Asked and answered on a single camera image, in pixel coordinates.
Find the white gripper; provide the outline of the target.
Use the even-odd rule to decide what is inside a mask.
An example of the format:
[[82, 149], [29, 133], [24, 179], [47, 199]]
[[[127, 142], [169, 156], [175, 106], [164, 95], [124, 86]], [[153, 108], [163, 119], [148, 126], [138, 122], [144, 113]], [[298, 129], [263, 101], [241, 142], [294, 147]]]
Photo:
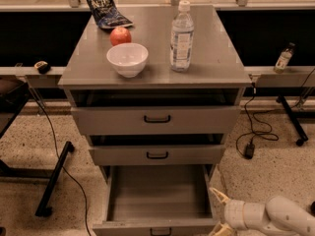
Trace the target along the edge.
[[234, 229], [261, 230], [268, 224], [268, 216], [263, 204], [231, 200], [226, 194], [214, 187], [211, 187], [210, 191], [222, 205], [225, 205], [224, 218], [226, 223], [219, 222], [208, 236], [235, 236]]

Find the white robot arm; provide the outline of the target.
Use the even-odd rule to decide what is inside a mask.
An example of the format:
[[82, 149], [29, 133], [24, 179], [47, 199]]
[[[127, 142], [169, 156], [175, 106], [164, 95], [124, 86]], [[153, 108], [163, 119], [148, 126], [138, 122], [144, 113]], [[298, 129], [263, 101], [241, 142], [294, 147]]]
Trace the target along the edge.
[[315, 217], [283, 196], [270, 197], [264, 204], [246, 203], [216, 188], [210, 191], [223, 205], [224, 222], [218, 222], [209, 236], [232, 236], [245, 230], [266, 236], [315, 236]]

